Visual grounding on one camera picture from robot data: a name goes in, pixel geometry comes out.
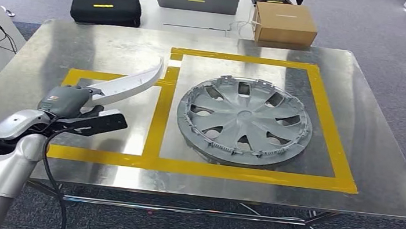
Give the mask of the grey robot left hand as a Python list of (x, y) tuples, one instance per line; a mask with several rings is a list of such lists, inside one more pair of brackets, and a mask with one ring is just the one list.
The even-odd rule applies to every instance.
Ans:
[(86, 118), (98, 116), (103, 106), (95, 105), (90, 111), (81, 112), (94, 94), (103, 94), (100, 89), (78, 85), (55, 87), (38, 103), (37, 110), (47, 112), (57, 119)]

